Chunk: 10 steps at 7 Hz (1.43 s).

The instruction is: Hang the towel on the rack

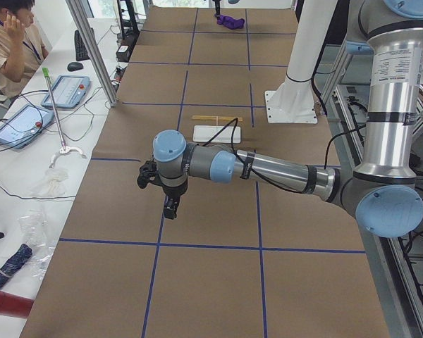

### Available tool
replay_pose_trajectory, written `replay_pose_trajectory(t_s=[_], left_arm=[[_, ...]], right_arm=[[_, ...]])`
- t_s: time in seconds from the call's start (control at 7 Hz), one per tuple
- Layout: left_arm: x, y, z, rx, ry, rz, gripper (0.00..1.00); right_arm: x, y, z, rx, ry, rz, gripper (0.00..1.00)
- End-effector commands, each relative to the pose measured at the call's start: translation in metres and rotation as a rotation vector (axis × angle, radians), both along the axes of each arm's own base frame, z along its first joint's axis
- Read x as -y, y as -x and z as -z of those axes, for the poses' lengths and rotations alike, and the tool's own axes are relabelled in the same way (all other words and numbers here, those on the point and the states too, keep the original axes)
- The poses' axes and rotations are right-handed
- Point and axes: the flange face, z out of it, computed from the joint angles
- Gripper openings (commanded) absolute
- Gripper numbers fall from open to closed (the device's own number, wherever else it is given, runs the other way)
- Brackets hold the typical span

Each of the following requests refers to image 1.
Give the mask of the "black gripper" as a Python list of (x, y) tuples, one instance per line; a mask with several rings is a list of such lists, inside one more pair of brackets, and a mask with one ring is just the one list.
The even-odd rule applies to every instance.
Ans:
[(176, 219), (180, 198), (188, 189), (188, 177), (183, 175), (170, 178), (161, 175), (160, 178), (163, 191), (167, 196), (167, 201), (164, 204), (164, 217)]

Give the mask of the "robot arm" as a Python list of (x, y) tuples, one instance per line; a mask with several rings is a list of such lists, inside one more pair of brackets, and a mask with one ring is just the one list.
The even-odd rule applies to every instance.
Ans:
[(349, 177), (336, 168), (300, 165), (232, 146), (189, 143), (176, 130), (153, 141), (140, 169), (139, 187), (160, 186), (164, 216), (176, 217), (189, 177), (228, 183), (262, 180), (296, 194), (313, 194), (353, 216), (379, 237), (401, 237), (423, 219), (423, 200), (409, 166), (418, 119), (423, 57), (423, 1), (351, 1), (346, 49), (373, 53), (361, 163)]

